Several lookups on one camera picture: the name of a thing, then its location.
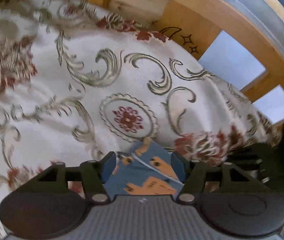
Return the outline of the wooden bed frame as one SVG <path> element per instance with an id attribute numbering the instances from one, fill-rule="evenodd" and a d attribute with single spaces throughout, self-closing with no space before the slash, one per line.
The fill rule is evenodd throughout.
<path id="1" fill-rule="evenodd" d="M 226 32 L 264 65 L 242 89 L 250 101 L 284 90 L 284 6 L 279 0 L 87 0 L 173 36 L 192 34 L 203 54 Z"/>

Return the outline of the white floral bedspread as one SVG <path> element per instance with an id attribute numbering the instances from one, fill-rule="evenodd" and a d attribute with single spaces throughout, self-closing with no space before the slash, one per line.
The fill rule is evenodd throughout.
<path id="1" fill-rule="evenodd" d="M 233 85 L 157 31 L 81 0 L 0 0 L 0 202 L 51 164 L 126 152 L 144 138 L 147 177 L 178 151 L 218 165 L 281 135 Z M 0 239 L 5 230 L 0 222 Z"/>

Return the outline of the blue pants with orange trucks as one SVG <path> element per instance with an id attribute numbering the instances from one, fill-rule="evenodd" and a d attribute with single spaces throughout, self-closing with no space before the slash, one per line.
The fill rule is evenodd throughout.
<path id="1" fill-rule="evenodd" d="M 127 152 L 117 152 L 117 165 L 104 184 L 116 195 L 172 195 L 183 187 L 171 167 L 171 154 L 151 138 L 138 141 Z"/>

